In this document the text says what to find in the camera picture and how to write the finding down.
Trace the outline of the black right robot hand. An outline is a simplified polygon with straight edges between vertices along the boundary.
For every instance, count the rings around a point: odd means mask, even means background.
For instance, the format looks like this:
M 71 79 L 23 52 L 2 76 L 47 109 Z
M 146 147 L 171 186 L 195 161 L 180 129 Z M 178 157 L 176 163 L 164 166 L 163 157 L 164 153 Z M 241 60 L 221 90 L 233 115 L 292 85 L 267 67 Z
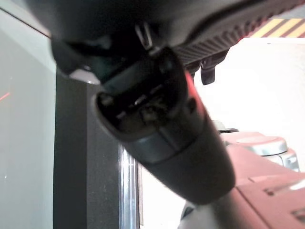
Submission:
M 302 0 L 28 0 L 60 71 L 92 76 L 102 129 L 173 192 L 208 204 L 234 169 L 189 73 L 212 71 L 267 19 Z

